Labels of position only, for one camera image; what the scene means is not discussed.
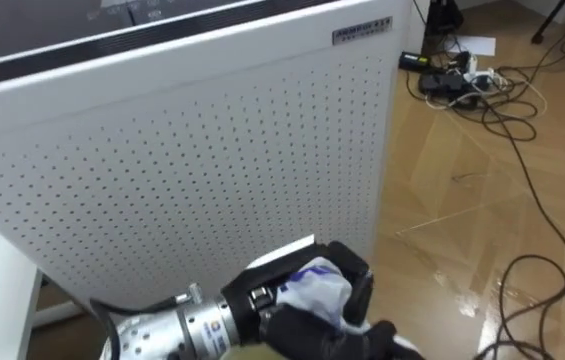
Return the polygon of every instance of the white wall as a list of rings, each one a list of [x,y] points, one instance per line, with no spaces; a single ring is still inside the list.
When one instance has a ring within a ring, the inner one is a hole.
[[[415,1],[419,5],[420,10],[422,10],[422,15],[424,15],[424,19],[426,20],[427,15],[429,14],[429,5],[431,5],[431,0],[415,0]],[[490,3],[493,1],[495,0],[456,0],[456,3],[458,4],[458,7],[460,9],[468,9],[470,7]],[[422,24],[422,19],[420,19],[418,10],[416,9],[415,4],[413,3],[411,4],[409,31],[407,35],[408,36],[404,50],[414,53],[419,53],[420,51],[422,51],[422,42],[424,40],[424,24]]]

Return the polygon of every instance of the black cable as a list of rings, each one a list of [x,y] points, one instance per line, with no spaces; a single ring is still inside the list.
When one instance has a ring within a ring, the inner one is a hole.
[[[417,0],[413,0],[413,5],[415,5],[415,9],[420,14],[420,20],[422,20],[422,24],[424,24],[424,28],[426,29],[426,20],[424,20],[424,15],[422,15],[422,10],[420,10],[420,5],[418,5]]]
[[[104,331],[109,338],[109,344],[111,345],[110,360],[120,360],[120,335],[118,334],[115,323],[111,319],[109,312],[104,308],[102,302],[91,299],[89,303],[91,304],[91,309],[93,309],[93,312],[95,313],[95,317],[104,327]]]
[[[540,211],[540,213],[542,214],[542,216],[544,217],[544,219],[546,220],[546,222],[549,224],[549,226],[553,229],[553,231],[555,232],[555,234],[558,236],[558,238],[560,239],[560,241],[562,242],[562,244],[565,246],[565,236],[564,234],[562,234],[562,232],[557,228],[557,226],[555,225],[555,223],[553,222],[553,220],[551,219],[551,217],[547,214],[546,210],[544,209],[544,206],[542,205],[542,202],[540,201],[540,198],[537,194],[537,191],[535,190],[535,186],[533,184],[533,181],[531,180],[531,177],[529,175],[529,171],[528,168],[526,166],[526,163],[524,162],[524,158],[522,157],[522,154],[520,153],[520,150],[517,146],[517,141],[532,141],[536,138],[537,136],[537,131],[535,129],[535,127],[533,127],[533,125],[531,123],[529,123],[527,121],[527,119],[530,119],[532,117],[534,117],[535,115],[537,115],[538,113],[538,109],[537,107],[535,107],[535,105],[533,105],[530,102],[527,101],[522,101],[520,100],[520,98],[524,95],[524,93],[528,90],[528,88],[530,87],[530,84],[535,80],[535,77],[537,76],[538,72],[540,71],[540,69],[543,68],[547,68],[549,66],[553,66],[561,61],[563,61],[565,59],[565,33],[551,46],[549,47],[549,49],[546,51],[546,53],[543,55],[543,57],[540,59],[540,61],[537,63],[537,65],[535,66],[520,66],[520,67],[511,67],[511,66],[502,66],[500,68],[498,68],[496,71],[498,72],[499,75],[503,76],[506,78],[506,73],[507,72],[516,72],[518,75],[520,75],[523,79],[526,80],[526,82],[512,82],[511,83],[511,87],[508,89],[499,89],[500,92],[498,95],[496,96],[488,96],[488,95],[483,95],[479,97],[479,101],[480,101],[480,106],[478,106],[475,110],[471,111],[467,111],[465,109],[460,109],[457,107],[452,107],[452,109],[461,117],[463,117],[464,119],[467,119],[469,121],[472,122],[477,122],[477,123],[481,123],[482,126],[489,132],[500,136],[500,137],[505,137],[509,140],[509,142],[511,143],[511,146],[513,147],[515,154],[520,162],[520,166],[522,167],[523,173],[524,173],[524,177],[526,179],[526,182],[528,184],[529,190],[531,191],[531,195],[538,207],[538,210]],[[457,41],[457,37],[455,38],[455,45],[458,46],[458,48],[461,49],[460,45],[458,44]],[[556,59],[553,60],[549,63],[545,63],[545,60],[548,58],[548,56],[553,52],[553,50],[559,46],[559,50],[561,53],[561,56]],[[527,75],[524,70],[533,70],[533,72],[531,73],[531,75]],[[422,98],[419,98],[417,95],[415,95],[409,86],[409,77],[407,75],[407,89],[409,91],[409,94],[418,100],[425,100]],[[528,106],[529,108],[532,109],[532,113],[527,115],[527,116],[516,116],[516,117],[511,117],[511,116],[507,116],[506,114],[503,114],[501,112],[499,112],[497,109],[505,106],[507,104],[522,104],[524,106]],[[468,116],[469,113],[474,113],[474,112],[478,112],[480,113],[480,118],[479,119],[475,119],[472,118],[470,116]],[[523,124],[525,124],[525,126],[527,126],[530,129],[530,135],[526,136],[526,137],[514,137],[513,134],[511,133],[511,131],[509,130],[508,126],[507,126],[507,122],[521,122]],[[498,130],[495,130],[492,125],[494,124],[498,124],[503,132],[500,132]],[[510,273],[512,271],[512,269],[515,267],[516,264],[518,264],[521,261],[524,260],[539,260],[539,261],[543,261],[546,262],[548,264],[550,264],[552,267],[554,267],[558,273],[560,274],[562,280],[563,280],[563,286],[559,289],[559,291],[557,291],[554,295],[548,297],[547,299],[544,299],[536,304],[532,304],[529,305],[521,310],[515,311],[512,314],[506,316],[505,315],[505,311],[504,311],[504,291],[505,291],[505,287],[506,287],[506,282],[510,276]],[[545,257],[545,256],[541,256],[541,255],[537,255],[537,254],[526,254],[526,255],[521,255],[516,257],[515,259],[513,259],[511,261],[511,263],[509,263],[509,265],[507,266],[506,270],[504,271],[504,274],[502,276],[502,280],[500,283],[500,288],[498,291],[498,307],[499,307],[499,314],[500,314],[500,319],[501,319],[501,323],[500,326],[498,328],[498,332],[497,332],[497,336],[496,336],[496,340],[494,341],[493,344],[489,345],[487,348],[485,348],[483,351],[481,351],[479,354],[477,354],[475,356],[476,360],[482,360],[485,359],[486,356],[488,354],[490,354],[491,352],[493,353],[493,359],[497,359],[497,355],[498,355],[498,349],[501,347],[514,347],[516,348],[516,350],[518,350],[520,352],[520,354],[524,355],[527,359],[536,359],[536,357],[534,355],[539,355],[542,359],[554,359],[554,357],[547,351],[546,349],[546,343],[545,343],[545,339],[544,339],[544,326],[546,323],[546,317],[548,315],[548,312],[550,311],[551,307],[557,303],[559,300],[561,300],[563,297],[565,297],[565,271],[564,269],[562,269],[562,267],[556,263],[555,261]],[[522,316],[526,313],[529,313],[530,311],[533,311],[535,309],[538,308],[542,308],[542,312],[540,315],[540,321],[538,324],[538,339],[539,339],[539,346],[536,345],[532,345],[523,341],[519,341],[516,340],[513,336],[513,334],[511,333],[511,330],[509,329],[509,323],[514,320],[515,318]],[[502,332],[506,333],[506,335],[508,336],[508,340],[502,340]]]
[[[93,312],[95,313],[95,317],[100,322],[102,327],[104,327],[104,331],[106,332],[106,335],[109,338],[111,344],[110,360],[119,360],[120,349],[121,349],[120,335],[118,334],[117,327],[115,326],[113,319],[111,319],[110,314],[118,314],[124,316],[133,316],[138,314],[155,314],[161,311],[171,310],[177,307],[177,302],[173,297],[170,297],[166,300],[160,301],[143,309],[122,308],[97,299],[90,299],[89,303],[91,305],[91,308],[93,309]]]
[[[489,110],[493,110],[489,103],[486,100],[481,99],[484,103],[484,105],[489,109]],[[496,111],[493,111],[493,114],[500,118],[499,113],[497,113]],[[520,166],[522,167],[522,171],[524,173],[524,177],[526,179],[526,182],[529,186],[529,190],[531,191],[531,195],[533,196],[533,199],[535,200],[535,203],[538,207],[538,209],[540,210],[540,213],[542,214],[542,216],[544,217],[544,219],[546,220],[546,222],[551,226],[551,228],[553,229],[553,231],[556,233],[556,235],[558,235],[558,237],[560,238],[560,241],[563,243],[563,245],[565,246],[565,236],[562,234],[562,232],[558,229],[558,227],[555,225],[555,223],[553,222],[553,220],[551,220],[551,217],[547,214],[546,210],[544,209],[544,206],[542,205],[542,202],[540,201],[540,198],[535,190],[535,186],[533,185],[533,181],[531,180],[531,176],[529,175],[529,171],[527,169],[526,163],[524,162],[524,158],[522,157],[522,154],[520,153],[520,150],[518,149],[517,143],[515,138],[513,137],[513,135],[511,134],[510,130],[508,129],[508,127],[506,126],[505,122],[500,122],[500,125],[502,126],[502,128],[504,129],[505,133],[507,134],[509,141],[511,143],[511,146],[513,147],[513,150],[515,151],[515,154],[520,162]],[[522,346],[523,342],[520,342],[518,340],[515,340],[515,338],[512,336],[510,329],[508,328],[508,323],[513,320],[514,318],[526,314],[532,310],[535,310],[539,307],[544,306],[544,309],[542,311],[542,315],[540,318],[540,324],[539,324],[539,329],[538,329],[538,336],[540,338],[540,347],[539,350],[541,350],[539,353],[542,354],[542,357],[544,359],[550,359],[552,358],[551,355],[548,353],[548,351],[546,350],[546,346],[544,344],[544,322],[545,322],[545,318],[546,315],[550,309],[550,307],[555,304],[557,301],[559,301],[560,299],[562,299],[565,296],[565,284],[562,287],[562,289],[560,289],[560,291],[558,291],[555,295],[537,303],[537,304],[533,304],[530,305],[522,310],[517,311],[516,313],[509,315],[508,317],[504,316],[504,288],[505,288],[505,284],[506,284],[506,280],[508,279],[508,276],[511,272],[511,270],[513,269],[513,267],[515,266],[515,264],[517,264],[518,262],[525,260],[525,259],[537,259],[537,260],[542,260],[542,261],[546,261],[549,264],[551,264],[552,266],[554,266],[556,269],[558,269],[558,271],[560,272],[560,274],[562,275],[563,279],[565,280],[565,272],[564,270],[562,270],[562,268],[553,260],[544,257],[544,256],[540,256],[540,255],[536,255],[536,254],[527,254],[527,255],[521,255],[516,257],[508,266],[506,271],[504,272],[504,275],[502,276],[502,281],[500,283],[500,289],[499,289],[499,310],[500,310],[500,318],[501,318],[501,324],[500,324],[500,328],[498,329],[498,334],[496,337],[496,341],[492,344],[491,347],[488,347],[488,351],[493,350],[493,359],[497,359],[497,349],[500,346],[503,345],[507,345],[507,346],[514,346],[520,353],[524,354],[527,358],[529,359],[534,359],[530,354],[528,354],[525,349],[524,346]],[[507,334],[507,336],[509,337],[509,340],[505,343],[502,340],[500,340],[500,336],[502,333],[502,330],[504,330]],[[476,356],[476,359],[483,359],[484,356],[486,356],[486,354],[484,353],[485,351],[487,351],[487,349],[485,349],[483,352],[481,352],[480,354],[478,354],[478,356]]]

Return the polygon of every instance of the black device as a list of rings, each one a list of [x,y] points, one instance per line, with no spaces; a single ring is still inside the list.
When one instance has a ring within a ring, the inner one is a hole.
[[[453,101],[466,93],[464,77],[459,74],[422,74],[418,90],[430,98]]]
[[[429,7],[425,35],[447,35],[457,31],[464,23],[464,16],[455,0],[434,0]]]
[[[406,71],[423,73],[431,69],[431,58],[422,54],[403,51],[398,67]]]

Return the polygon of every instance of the power cable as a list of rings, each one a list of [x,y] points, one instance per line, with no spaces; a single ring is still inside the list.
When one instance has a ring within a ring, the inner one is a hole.
[[[546,210],[544,209],[544,206],[542,205],[542,202],[540,201],[540,198],[537,194],[537,191],[535,189],[535,186],[533,184],[533,181],[531,179],[531,176],[529,175],[529,171],[528,168],[526,166],[526,163],[524,161],[524,158],[522,157],[522,154],[517,146],[517,142],[518,141],[532,141],[537,137],[537,131],[536,129],[533,127],[532,124],[530,124],[527,120],[531,119],[533,117],[535,117],[538,113],[537,107],[535,107],[535,105],[533,105],[530,102],[526,102],[526,101],[522,101],[519,100],[520,97],[522,97],[522,95],[524,95],[524,93],[529,89],[532,88],[532,82],[535,79],[535,77],[537,76],[538,72],[540,71],[540,69],[542,68],[547,68],[549,66],[553,66],[561,61],[563,61],[565,59],[565,33],[546,51],[546,53],[544,54],[544,56],[540,59],[540,61],[537,63],[537,65],[535,66],[520,66],[520,67],[506,67],[506,66],[502,66],[500,68],[497,69],[497,73],[502,76],[504,76],[504,72],[506,71],[515,71],[517,72],[520,76],[522,76],[523,81],[522,82],[518,82],[512,83],[512,86],[509,89],[499,89],[500,92],[499,94],[496,95],[497,96],[501,96],[502,99],[500,100],[496,100],[496,101],[492,101],[489,102],[488,100],[492,100],[493,97],[487,96],[486,94],[482,94],[481,96],[477,96],[480,106],[479,109],[477,109],[477,111],[481,111],[481,117],[479,119],[474,119],[471,118],[469,116],[467,116],[466,113],[462,113],[462,110],[460,110],[459,108],[456,107],[452,107],[452,109],[461,117],[473,121],[473,122],[479,122],[481,123],[484,128],[497,135],[500,137],[505,137],[509,140],[509,142],[511,143],[511,146],[513,147],[513,150],[516,154],[516,157],[518,158],[518,161],[520,163],[520,166],[522,168],[522,171],[524,173],[524,177],[526,179],[526,182],[528,184],[529,190],[531,192],[531,195],[538,207],[538,210],[540,211],[540,213],[542,214],[542,216],[544,217],[544,219],[546,220],[546,222],[549,224],[549,226],[553,229],[553,231],[555,232],[555,234],[558,236],[558,238],[560,239],[560,241],[562,242],[562,244],[565,247],[565,236],[564,234],[562,234],[562,232],[558,229],[558,227],[555,225],[555,223],[553,222],[553,220],[551,219],[551,217],[548,215],[548,213],[546,212]],[[560,52],[562,53],[562,55],[554,60],[551,61],[549,63],[544,63],[544,61],[548,58],[548,56],[553,52],[553,50],[557,47],[560,46]],[[523,71],[524,70],[533,70],[531,76],[526,75]],[[522,85],[523,88],[522,90],[517,93],[517,94],[513,94],[513,92],[515,91],[517,86]],[[426,98],[420,98],[417,97],[411,90],[410,85],[409,85],[409,76],[407,73],[407,89],[409,91],[409,94],[411,94],[412,97],[414,97],[417,100],[424,100],[426,101]],[[515,116],[515,115],[510,115],[510,114],[503,114],[499,111],[496,110],[496,108],[507,105],[507,104],[511,104],[511,103],[517,103],[517,104],[523,104],[526,105],[528,107],[530,107],[531,109],[533,109],[533,113],[527,116]],[[492,115],[495,117],[495,119],[487,119],[487,115]],[[507,126],[507,122],[521,122],[523,124],[525,124],[530,130],[531,130],[531,135],[527,136],[527,137],[523,137],[523,138],[516,138],[513,136],[513,134],[511,133],[511,131],[509,130],[508,126]],[[494,130],[491,125],[493,124],[498,124],[503,132],[499,132],[497,130]],[[563,286],[560,288],[559,291],[557,291],[553,296],[550,296],[549,298],[542,300],[536,304],[532,304],[529,305],[521,310],[515,311],[514,313],[510,314],[510,315],[505,315],[505,311],[504,311],[504,290],[505,290],[505,286],[506,286],[506,281],[508,280],[510,273],[512,271],[512,269],[514,268],[514,266],[516,264],[518,264],[521,261],[524,260],[539,260],[539,261],[543,261],[548,263],[549,265],[551,265],[553,268],[555,268],[558,273],[560,274],[564,284]],[[478,353],[475,356],[475,360],[483,360],[486,358],[486,356],[488,354],[490,354],[491,352],[493,353],[493,359],[497,359],[497,355],[498,355],[498,349],[501,347],[514,347],[516,348],[516,350],[518,350],[518,352],[520,352],[520,354],[524,355],[527,359],[533,359],[535,360],[536,357],[533,356],[532,354],[535,355],[539,355],[541,356],[542,359],[554,359],[554,357],[547,351],[546,349],[546,343],[545,343],[545,339],[544,339],[544,325],[546,323],[546,317],[548,315],[548,312],[550,311],[551,307],[557,303],[559,300],[561,300],[563,297],[565,297],[565,271],[562,269],[562,267],[556,263],[555,261],[551,260],[548,257],[545,256],[541,256],[541,255],[537,255],[537,254],[526,254],[526,255],[520,255],[518,257],[516,257],[515,259],[513,259],[509,265],[507,266],[507,268],[505,269],[503,275],[502,275],[502,279],[500,282],[500,288],[498,291],[498,310],[499,310],[499,314],[500,314],[500,326],[498,328],[498,332],[496,335],[496,340],[489,346],[487,346],[485,349],[483,349],[480,353]],[[529,344],[527,342],[524,341],[520,341],[520,340],[516,340],[513,337],[513,334],[511,333],[511,330],[509,328],[509,323],[519,317],[522,316],[526,313],[529,313],[535,309],[538,308],[542,308],[542,313],[540,315],[540,321],[538,324],[538,340],[539,340],[539,346],[533,345],[533,344]],[[508,336],[508,340],[502,340],[501,336],[502,336],[502,332],[505,332],[506,335]]]

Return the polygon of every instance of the metal cylinder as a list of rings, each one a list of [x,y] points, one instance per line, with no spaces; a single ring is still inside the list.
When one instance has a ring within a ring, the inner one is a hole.
[[[231,310],[223,297],[186,306],[182,313],[196,359],[219,359],[232,346],[239,344]]]

